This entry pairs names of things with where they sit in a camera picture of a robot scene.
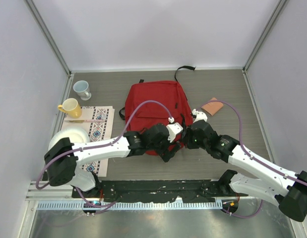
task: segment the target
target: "red backpack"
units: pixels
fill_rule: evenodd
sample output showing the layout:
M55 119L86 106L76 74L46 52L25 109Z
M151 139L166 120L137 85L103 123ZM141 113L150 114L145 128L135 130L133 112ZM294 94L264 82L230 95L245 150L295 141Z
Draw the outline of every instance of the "red backpack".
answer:
M180 68L188 68L194 70L195 68L190 66L183 66ZM181 138L185 135L185 129L188 125L193 123L191 116L191 109L187 103L186 95L183 88L175 81L155 81L144 82L141 80L139 83L132 85L125 107L119 111L119 115L125 121L128 121L130 115L135 108L142 102L147 100L155 100L166 106L174 117L175 122L182 125L184 132L176 137L172 145L169 147L168 156L162 157L167 162L174 154L180 150L184 144ZM132 118L128 131L144 131L153 125L162 123L168 125L168 113L158 104L147 103L143 105ZM157 155L155 151L147 151L148 155Z

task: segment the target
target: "metal frame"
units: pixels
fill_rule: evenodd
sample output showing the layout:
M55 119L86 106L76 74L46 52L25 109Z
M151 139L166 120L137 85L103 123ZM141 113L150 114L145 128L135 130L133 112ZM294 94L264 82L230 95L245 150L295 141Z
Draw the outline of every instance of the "metal frame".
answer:
M71 86L72 86L72 83L73 83L73 79L74 79L74 74L72 73L67 78L60 103L64 102L68 98L69 93L70 93L70 89L71 89ZM64 116L65 116L65 114L63 112L61 112L61 111L58 112L56 120L54 122L52 136L54 136L56 133L58 133L61 130Z
M70 70L69 70L60 50L59 50L59 48L57 47L50 31L48 30L46 24L44 23L38 9L36 8L34 2L32 0L24 0L24 2L26 3L26 5L28 6L30 12L32 13L34 19L38 23L43 35L45 36L46 40L48 41L49 45L51 46L51 49L54 52L55 56L57 57L57 59L61 63L64 71L66 72L66 74L68 76L70 76L71 72L70 72Z
M98 70L73 70L72 73L104 73L104 72L143 72L143 71L176 71L177 67L169 68L114 68L114 69L98 69ZM243 69L242 66L232 67L196 67L195 70L223 70L223 69Z
M108 205L110 202L102 202L102 205ZM84 201L40 201L37 210L82 210L97 211L101 208L86 207ZM114 204L111 211L143 211L143 210L209 210L209 209L223 209L222 200L215 200L214 202L199 202L199 203L183 203L182 199L177 198L172 203L125 203L119 202Z
M296 222L294 220L290 220L292 224L293 231L298 238L307 238L307 233L304 228L303 222Z
M20 229L19 238L28 238L34 223L35 212L38 206L38 201L26 201L26 212Z
M243 70L244 72L247 73L251 63L253 62L254 58L256 57L257 53L259 52L261 46L263 45L263 43L265 42L267 36L269 35L269 33L271 32L271 29L273 28L273 26L275 25L276 21L279 18L280 13L282 12L282 10L285 8L286 4L287 4L288 0L279 0L276 8L274 9L270 19L268 20L268 23L266 24L263 32L261 33L261 36L259 37L259 40L257 41L255 47L253 48Z
M247 88L248 88L250 99L252 101L254 112L256 114L256 117L257 117L257 120L258 120L258 123L259 123L259 127L260 127L260 130L261 130L261 133L262 133L263 141L264 141L266 148L267 148L267 151L268 151L270 161L275 163L273 153L272 153L272 149L270 147L269 139L267 137L267 133L264 129L264 126L263 126L263 123L262 123L262 120L261 120L261 117L260 117L260 109L257 106L251 82L249 81L248 74L244 70L243 70L243 75L244 75L244 79L245 79L245 82L246 82L246 85L247 85Z
M27 195L26 201L81 201L81 198L72 198L73 187L71 185L61 185L52 187L50 185L46 186L42 190L37 190L35 187L36 181L31 181ZM41 181L40 186L44 185L46 181ZM241 196L239 199L254 199L252 196ZM214 197L215 200L232 200L237 199L237 197Z

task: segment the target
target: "gray table surface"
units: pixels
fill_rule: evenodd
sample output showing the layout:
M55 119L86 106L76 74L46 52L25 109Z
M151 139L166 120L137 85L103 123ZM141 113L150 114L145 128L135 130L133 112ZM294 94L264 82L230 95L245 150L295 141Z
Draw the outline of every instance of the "gray table surface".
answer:
M177 78L191 109L203 105L212 97L234 105L242 115L245 145L269 159L241 70L181 70ZM118 136L124 127L118 112L124 106L131 85L140 79L173 80L174 71L76 73L73 83L86 80L92 97L83 101L73 90L69 97L78 99L81 106L113 106L115 118L112 137ZM218 134L238 139L238 118L228 106L224 106L213 117L209 116L208 122ZM182 149L168 163L158 156L149 155L110 159L107 177L103 179L219 179L227 169L250 176L238 167L213 159L201 149Z

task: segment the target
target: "placemat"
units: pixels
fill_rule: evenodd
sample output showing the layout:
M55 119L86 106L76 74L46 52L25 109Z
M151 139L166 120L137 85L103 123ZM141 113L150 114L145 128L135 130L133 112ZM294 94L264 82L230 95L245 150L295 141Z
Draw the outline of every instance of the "placemat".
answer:
M82 127L90 138L90 142L107 140L112 136L113 122L114 122L115 109L112 106L107 107L82 107L82 116L74 120L101 120L98 122L83 122L83 123L70 123L63 121L62 129L67 126ZM73 120L71 117L65 115L64 120ZM83 170L94 171L98 177L107 176L108 159L95 161L90 164L82 166Z

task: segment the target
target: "purple cable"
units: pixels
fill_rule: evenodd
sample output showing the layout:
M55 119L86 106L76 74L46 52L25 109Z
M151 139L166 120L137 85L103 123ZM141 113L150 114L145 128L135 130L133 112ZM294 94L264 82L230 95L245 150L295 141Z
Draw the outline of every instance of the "purple cable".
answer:
M244 219L252 218L252 217L258 215L258 213L260 212L260 210L261 210L261 208L262 208L262 205L263 205L263 200L261 201L258 210L257 210L254 214L252 214L252 215L250 215L250 216L241 216L241 215L237 215L237 214L234 214L234 213L232 213L232 216L238 217L238 218L244 218ZM229 213L229 207L228 207L227 210L225 210L225 209L223 208L223 211L226 212L227 214L230 214L230 213Z
M40 232L41 232L41 230L42 230L42 228L43 228L43 225L45 224L45 222L46 222L47 219L48 219L47 216L43 219L43 221L42 221L42 223L40 224L38 230L36 231L36 234L35 234L34 238L38 238L38 237L39 237L39 234L40 234Z
M211 100L211 101L208 101L207 103L212 103L212 102L219 102L219 103L226 104L226 105L229 106L231 109L233 109L234 112L237 114L238 119L239 119L239 141L240 141L240 144L241 144L241 148L242 148L242 150L243 150L248 156L251 156L251 154L246 150L246 148L245 148L245 146L244 146L244 143L243 143L243 137L242 137L243 123L242 123L242 118L241 118L240 113L237 111L237 109L236 109L234 106L232 106L231 104L226 103L226 102L224 102L224 101L221 101L221 100ZM263 162L263 161L257 159L256 157L252 157L252 159L255 160L256 162L260 163L261 165L265 166L266 168L272 170L273 172L275 172L275 173L277 173L277 174L279 174L279 175L281 175L281 176L283 176L283 177L285 176L285 174L284 174L283 172L280 172L279 170L277 170L277 169L271 167L270 165L268 165L268 164L266 164L265 162ZM295 182L298 182L298 183L301 183L301 184L307 186L307 182L301 181L301 180L299 180L299 179L297 179L297 178L294 178L294 177L292 177L292 176L286 176L286 178L289 178L289 179L291 179L291 180L293 180L293 181L295 181Z
M119 141L119 139L123 136L124 132L127 130L132 118L134 117L134 115L136 114L136 112L144 105L144 104L147 104L147 103L156 103L156 104L159 104L160 106L162 106L166 111L167 113L169 114L169 117L171 118L172 115L170 113L170 111L167 109L166 106L164 106L162 103L158 102L158 101L154 101L154 100L147 100L147 101L144 101L142 103L140 103L138 105L138 107L136 107L136 109L133 111L133 113L131 114L129 120L127 121L127 123L125 124L125 127L123 129L123 131L121 132L121 134L113 141L113 142L110 142L110 143L107 143L107 144L104 144L104 145L95 145L95 146L87 146L87 147L83 147L83 148L78 148L78 149L74 149L74 150L69 150L69 151L66 151L58 156L56 156L55 158L53 158L51 161L49 161L45 166L44 168L41 170L37 180L36 180L36 183L35 183L35 187L36 189L38 190L41 190L43 188L45 188L47 185L49 185L49 182L47 182L46 184L44 184L43 186L39 186L39 183L40 183L40 180L41 178L43 177L43 174L44 172L51 166L52 163L54 163L56 160L62 158L63 156L66 156L70 153L74 153L74 152L77 152L77 151L82 151L82 150L90 150L90 149L97 149L97 148L103 148L103 147L106 147L106 146L111 146L113 144L115 144L117 141ZM90 202L88 202L83 194L80 192L80 189L77 189L77 192L78 194L80 195L80 197L85 201L87 202L90 206L93 206L93 207L108 207L107 209L109 209L111 206L113 206L115 203L110 203L110 204L107 204L107 205L103 205L103 206L98 206L98 205L95 205L95 204L92 204ZM107 209L104 209L102 211L99 211L99 212L96 212L96 214L100 214L104 211L106 211Z
M103 210L100 210L100 211L98 211L98 212L95 212L94 215L97 215L97 214L101 214L101 213L106 212L109 208L111 208L112 206L114 206L115 203L116 203L116 202L113 202L113 203L111 203L111 204L106 205L107 208L105 208L105 209L103 209ZM45 224L48 225L49 227L56 227L56 228L66 227L66 226L69 225L70 223L72 223L72 222L76 221L77 219L79 219L79 218L81 218L81 217L84 217L84 216L85 216L85 214L79 215L79 216L75 217L74 219L70 220L69 222L66 222L66 223L64 223L64 224L62 224L62 225L53 225L53 224L48 223L47 221L45 221Z

